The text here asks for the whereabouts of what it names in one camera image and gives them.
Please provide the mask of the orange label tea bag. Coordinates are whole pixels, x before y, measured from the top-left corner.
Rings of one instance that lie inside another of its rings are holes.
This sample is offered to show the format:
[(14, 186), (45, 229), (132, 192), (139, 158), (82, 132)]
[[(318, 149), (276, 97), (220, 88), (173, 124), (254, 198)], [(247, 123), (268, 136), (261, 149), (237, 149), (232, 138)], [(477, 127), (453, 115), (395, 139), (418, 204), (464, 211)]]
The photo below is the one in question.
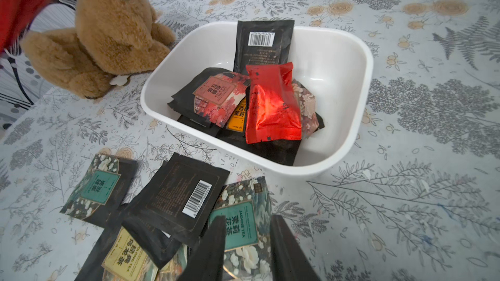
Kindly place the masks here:
[(226, 123), (226, 128), (231, 131), (243, 133), (246, 128), (247, 101), (244, 98), (234, 110)]

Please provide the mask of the black barcode tea bag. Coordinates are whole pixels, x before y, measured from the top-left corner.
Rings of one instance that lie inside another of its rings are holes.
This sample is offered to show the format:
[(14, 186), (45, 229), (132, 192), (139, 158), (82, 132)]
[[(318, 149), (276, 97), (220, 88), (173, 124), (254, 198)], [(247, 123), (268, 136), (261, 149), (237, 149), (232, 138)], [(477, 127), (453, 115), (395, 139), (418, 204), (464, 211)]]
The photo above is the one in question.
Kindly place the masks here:
[(239, 21), (233, 71), (246, 75), (248, 65), (289, 62), (293, 31), (294, 20)]

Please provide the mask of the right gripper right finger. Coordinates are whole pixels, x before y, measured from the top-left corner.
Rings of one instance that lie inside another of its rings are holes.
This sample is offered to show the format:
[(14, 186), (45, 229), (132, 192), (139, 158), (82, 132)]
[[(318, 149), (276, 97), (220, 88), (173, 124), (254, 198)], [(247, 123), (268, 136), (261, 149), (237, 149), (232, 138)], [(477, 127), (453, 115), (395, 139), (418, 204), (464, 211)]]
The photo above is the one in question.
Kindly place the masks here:
[(270, 225), (273, 280), (320, 280), (280, 215)]

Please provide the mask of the green label tea bag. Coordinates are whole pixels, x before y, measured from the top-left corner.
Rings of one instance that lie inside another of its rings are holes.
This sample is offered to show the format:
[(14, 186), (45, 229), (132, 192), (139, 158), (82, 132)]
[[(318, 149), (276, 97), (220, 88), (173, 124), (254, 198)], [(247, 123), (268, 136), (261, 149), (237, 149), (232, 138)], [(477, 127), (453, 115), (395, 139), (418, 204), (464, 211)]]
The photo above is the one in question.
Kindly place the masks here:
[(265, 177), (227, 185), (209, 216), (226, 217), (224, 280), (271, 280), (272, 205)]
[(96, 154), (60, 213), (106, 228), (127, 194), (138, 168), (131, 159)]

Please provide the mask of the black barcode tea bag two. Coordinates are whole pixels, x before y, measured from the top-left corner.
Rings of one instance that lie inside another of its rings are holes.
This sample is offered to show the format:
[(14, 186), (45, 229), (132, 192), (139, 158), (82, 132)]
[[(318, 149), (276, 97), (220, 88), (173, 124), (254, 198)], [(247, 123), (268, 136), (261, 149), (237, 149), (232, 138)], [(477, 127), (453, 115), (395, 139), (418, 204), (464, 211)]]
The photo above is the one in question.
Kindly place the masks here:
[(229, 175), (175, 153), (128, 207), (140, 220), (195, 247)]

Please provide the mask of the shiny red foil tea bag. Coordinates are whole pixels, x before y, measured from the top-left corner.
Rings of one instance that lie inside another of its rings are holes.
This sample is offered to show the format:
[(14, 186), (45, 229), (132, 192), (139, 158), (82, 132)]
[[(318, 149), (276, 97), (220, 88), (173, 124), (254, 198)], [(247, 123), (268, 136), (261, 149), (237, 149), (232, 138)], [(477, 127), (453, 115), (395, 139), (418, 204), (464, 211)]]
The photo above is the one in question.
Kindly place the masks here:
[(302, 117), (292, 86), (294, 65), (248, 65), (246, 142), (301, 140)]

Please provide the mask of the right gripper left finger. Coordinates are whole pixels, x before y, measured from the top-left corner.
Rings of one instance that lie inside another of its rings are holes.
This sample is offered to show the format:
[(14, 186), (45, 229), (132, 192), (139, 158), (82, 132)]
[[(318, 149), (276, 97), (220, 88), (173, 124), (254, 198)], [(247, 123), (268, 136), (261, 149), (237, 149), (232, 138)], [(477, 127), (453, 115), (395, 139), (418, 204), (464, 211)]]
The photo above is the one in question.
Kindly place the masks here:
[(226, 240), (226, 217), (217, 216), (208, 227), (196, 252), (187, 262), (178, 281), (221, 281)]

